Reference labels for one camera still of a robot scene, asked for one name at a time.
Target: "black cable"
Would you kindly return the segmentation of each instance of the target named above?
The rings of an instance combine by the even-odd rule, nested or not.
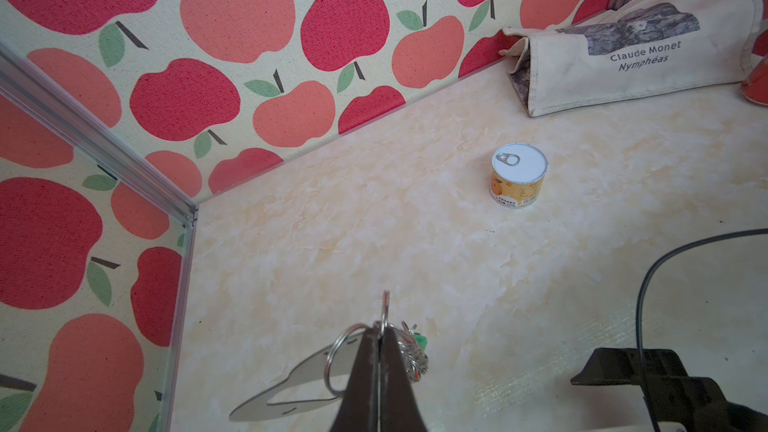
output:
[[[691,250],[692,248],[696,248],[700,245],[711,244],[712,242],[727,240],[729,238],[738,238],[738,237],[747,237],[749,235],[765,235],[765,234],[768,234],[768,228],[755,228],[753,230],[743,230],[741,232],[731,232],[730,234],[715,235],[714,237],[702,238],[701,240],[697,240],[696,242],[691,242],[690,244],[686,244],[681,247],[678,247],[672,252],[668,252],[662,258],[657,260],[655,264],[651,265],[650,268],[648,269],[648,272],[645,274],[645,278],[643,279],[643,284],[640,286],[640,292],[638,293],[638,309],[635,312],[635,316],[634,316],[634,332],[635,332],[635,337],[638,340],[638,357],[640,360],[640,386],[643,389],[643,395],[645,396],[645,405],[646,407],[648,407],[648,415],[650,416],[650,422],[654,426],[654,432],[660,432],[660,430],[659,430],[659,423],[656,420],[656,413],[654,412],[654,405],[650,399],[650,394],[648,394],[648,375],[646,374],[646,370],[645,370],[645,353],[643,350],[643,301],[645,300],[645,293],[648,290],[648,284],[650,283],[650,278],[654,276],[654,273],[656,273],[656,271],[658,270],[659,267],[661,267],[662,264],[664,264],[666,261],[668,261],[675,255],[685,252],[686,250]]]

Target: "tin can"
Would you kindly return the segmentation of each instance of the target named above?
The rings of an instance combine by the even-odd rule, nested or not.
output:
[[[549,166],[541,150],[529,144],[507,144],[491,160],[491,197],[503,206],[530,206],[542,189]]]
[[[759,106],[768,106],[768,55],[764,56],[741,84],[744,97]]]

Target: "marble tabletop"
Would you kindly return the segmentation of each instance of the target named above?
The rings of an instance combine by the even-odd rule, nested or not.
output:
[[[768,109],[736,85],[529,118],[502,62],[200,207],[171,429],[328,430],[338,408],[231,423],[348,325],[428,338],[413,389],[429,430],[585,430],[648,421],[638,388],[569,379],[634,346],[648,267],[686,242],[768,226]],[[539,199],[488,193],[508,142],[546,154]],[[768,238],[659,270],[647,347],[768,412]],[[294,398],[324,395],[312,384]]]

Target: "can lid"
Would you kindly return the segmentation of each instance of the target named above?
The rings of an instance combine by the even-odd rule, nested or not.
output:
[[[547,171],[547,158],[529,144],[507,144],[493,154],[493,169],[517,184],[536,182]]]

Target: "apple-patterned wallpaper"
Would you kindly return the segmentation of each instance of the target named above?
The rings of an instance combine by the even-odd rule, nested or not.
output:
[[[0,0],[0,34],[199,202],[607,0]]]
[[[0,431],[156,431],[184,227],[4,96],[0,157]]]

